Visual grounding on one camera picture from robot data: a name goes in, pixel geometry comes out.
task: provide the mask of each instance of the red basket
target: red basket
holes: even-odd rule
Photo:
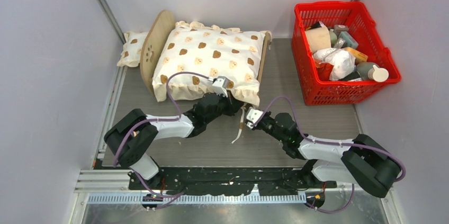
[[[295,6],[295,25],[292,49],[302,94],[306,105],[353,104],[359,103],[389,84],[401,80],[396,65],[376,32],[376,22],[361,2],[317,2]],[[382,83],[375,81],[324,82],[318,78],[315,62],[310,51],[305,28],[317,21],[327,26],[343,24],[349,27],[349,33],[358,42],[357,50],[388,70],[390,76]]]

